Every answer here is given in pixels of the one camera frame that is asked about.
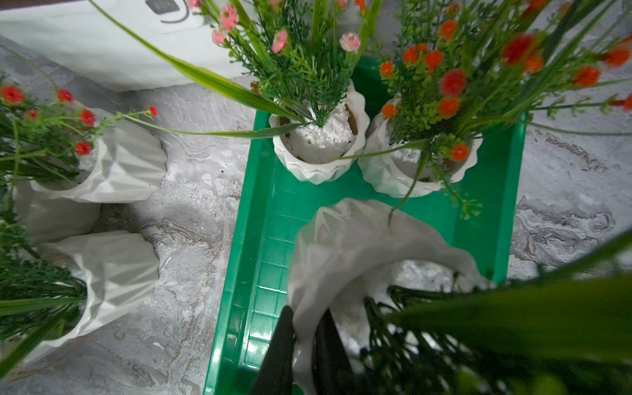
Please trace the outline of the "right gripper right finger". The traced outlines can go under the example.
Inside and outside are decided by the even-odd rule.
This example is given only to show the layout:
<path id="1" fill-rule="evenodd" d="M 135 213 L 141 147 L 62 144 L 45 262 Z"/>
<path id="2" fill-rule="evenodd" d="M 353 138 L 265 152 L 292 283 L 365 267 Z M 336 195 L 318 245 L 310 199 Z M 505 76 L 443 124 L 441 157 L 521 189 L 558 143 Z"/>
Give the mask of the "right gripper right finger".
<path id="1" fill-rule="evenodd" d="M 314 336 L 312 374 L 317 394 L 347 394 L 354 377 L 350 361 L 329 309 Z"/>

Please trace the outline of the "pink flower pot front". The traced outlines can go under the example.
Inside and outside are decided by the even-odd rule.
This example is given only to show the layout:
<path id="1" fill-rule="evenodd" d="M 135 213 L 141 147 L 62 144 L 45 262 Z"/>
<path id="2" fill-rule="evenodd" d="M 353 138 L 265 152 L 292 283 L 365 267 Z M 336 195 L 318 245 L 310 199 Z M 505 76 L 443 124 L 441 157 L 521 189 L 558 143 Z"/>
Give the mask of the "pink flower pot front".
<path id="1" fill-rule="evenodd" d="M 251 18 L 241 1 L 219 7 L 196 1 L 212 21 L 214 42 L 258 80 L 246 89 L 221 75 L 166 54 L 127 27 L 123 31 L 192 82 L 250 108 L 290 120 L 272 136 L 307 126 L 322 127 L 347 98 L 352 73 L 375 33 L 380 1 L 253 1 Z M 347 8 L 359 8 L 357 32 L 338 28 Z"/>

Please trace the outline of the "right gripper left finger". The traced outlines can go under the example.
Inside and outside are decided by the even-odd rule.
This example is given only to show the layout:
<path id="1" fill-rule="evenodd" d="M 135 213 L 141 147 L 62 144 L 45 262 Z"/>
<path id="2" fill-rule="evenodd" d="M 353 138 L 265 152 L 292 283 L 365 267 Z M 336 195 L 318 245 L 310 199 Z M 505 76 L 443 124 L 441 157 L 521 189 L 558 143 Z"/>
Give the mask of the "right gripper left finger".
<path id="1" fill-rule="evenodd" d="M 250 395 L 291 394 L 292 358 L 296 341 L 292 320 L 293 310 L 286 305 L 281 311 L 263 364 L 250 389 Z"/>

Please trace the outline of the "green plant pot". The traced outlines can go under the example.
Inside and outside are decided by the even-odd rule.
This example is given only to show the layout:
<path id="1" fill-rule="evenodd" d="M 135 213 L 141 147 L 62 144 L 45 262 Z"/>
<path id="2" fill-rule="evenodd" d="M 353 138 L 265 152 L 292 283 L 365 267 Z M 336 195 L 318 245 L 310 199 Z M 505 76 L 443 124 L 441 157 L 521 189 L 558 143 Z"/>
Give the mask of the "green plant pot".
<path id="1" fill-rule="evenodd" d="M 376 201 L 343 199 L 301 230 L 288 287 L 296 332 L 293 375 L 312 374 L 319 321 L 353 282 L 418 261 L 445 285 L 386 280 L 355 298 L 363 315 L 348 352 L 347 394 L 628 394 L 631 234 L 527 281 L 495 285 L 470 253 Z"/>

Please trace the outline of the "red flower pot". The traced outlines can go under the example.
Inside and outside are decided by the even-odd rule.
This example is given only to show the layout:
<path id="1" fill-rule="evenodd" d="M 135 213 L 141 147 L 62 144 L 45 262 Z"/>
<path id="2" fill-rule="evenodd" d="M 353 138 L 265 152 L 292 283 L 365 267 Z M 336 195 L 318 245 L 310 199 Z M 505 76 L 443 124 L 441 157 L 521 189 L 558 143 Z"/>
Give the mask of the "red flower pot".
<path id="1" fill-rule="evenodd" d="M 24 226 L 1 210 L 1 375 L 111 323 L 140 306 L 159 278 L 141 235 L 112 231 L 36 250 Z"/>

